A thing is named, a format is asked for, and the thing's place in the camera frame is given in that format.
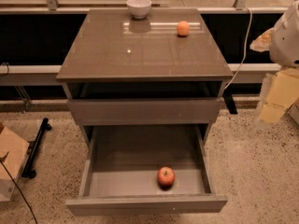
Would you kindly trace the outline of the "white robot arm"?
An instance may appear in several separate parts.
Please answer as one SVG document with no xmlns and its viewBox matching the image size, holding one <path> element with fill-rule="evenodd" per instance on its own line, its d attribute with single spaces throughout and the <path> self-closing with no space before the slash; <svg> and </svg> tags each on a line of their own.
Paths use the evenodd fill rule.
<svg viewBox="0 0 299 224">
<path fill-rule="evenodd" d="M 274 75 L 265 75 L 256 108 L 256 126 L 268 128 L 277 124 L 299 98 L 299 0 L 295 0 L 274 27 L 259 35 L 249 48 L 268 51 L 271 61 L 281 66 Z"/>
</svg>

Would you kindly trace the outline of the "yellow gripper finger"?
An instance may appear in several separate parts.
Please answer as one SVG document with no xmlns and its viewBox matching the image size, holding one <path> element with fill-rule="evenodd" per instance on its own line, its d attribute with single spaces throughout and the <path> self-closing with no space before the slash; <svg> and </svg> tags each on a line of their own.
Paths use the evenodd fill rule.
<svg viewBox="0 0 299 224">
<path fill-rule="evenodd" d="M 272 33 L 273 33 L 272 28 L 266 30 L 251 42 L 249 48 L 253 51 L 258 51 L 258 52 L 268 51 L 270 49 Z"/>
<path fill-rule="evenodd" d="M 266 74 L 255 110 L 254 124 L 267 129 L 277 124 L 288 109 L 299 99 L 299 70 L 286 68 Z"/>
</svg>

